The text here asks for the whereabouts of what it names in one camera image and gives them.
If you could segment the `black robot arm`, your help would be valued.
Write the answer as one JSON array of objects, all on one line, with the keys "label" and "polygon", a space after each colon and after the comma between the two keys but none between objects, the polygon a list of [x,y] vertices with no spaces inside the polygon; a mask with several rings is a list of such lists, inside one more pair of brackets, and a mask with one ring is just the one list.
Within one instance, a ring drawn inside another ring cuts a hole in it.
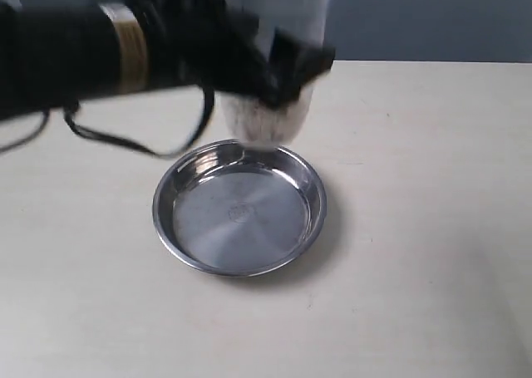
[{"label": "black robot arm", "polygon": [[287,106],[331,70],[335,52],[276,30],[262,53],[259,23],[225,0],[3,4],[1,117],[187,86]]}]

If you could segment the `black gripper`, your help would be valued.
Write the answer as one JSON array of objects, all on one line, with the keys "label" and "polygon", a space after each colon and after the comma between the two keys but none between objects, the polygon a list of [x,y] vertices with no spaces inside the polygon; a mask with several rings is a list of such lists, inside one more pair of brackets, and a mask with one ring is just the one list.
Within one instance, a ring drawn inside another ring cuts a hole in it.
[{"label": "black gripper", "polygon": [[274,31],[268,60],[259,18],[226,0],[125,0],[146,36],[151,88],[198,86],[265,100],[280,109],[329,73],[334,47]]}]

